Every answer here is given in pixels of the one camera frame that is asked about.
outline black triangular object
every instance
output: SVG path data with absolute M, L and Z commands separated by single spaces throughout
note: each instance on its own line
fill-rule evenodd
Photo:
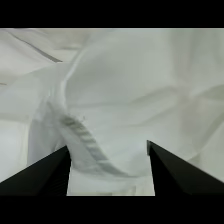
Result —
M 64 147 L 0 183 L 0 196 L 66 196 L 70 165 Z
M 224 195 L 224 183 L 153 142 L 147 142 L 156 196 Z

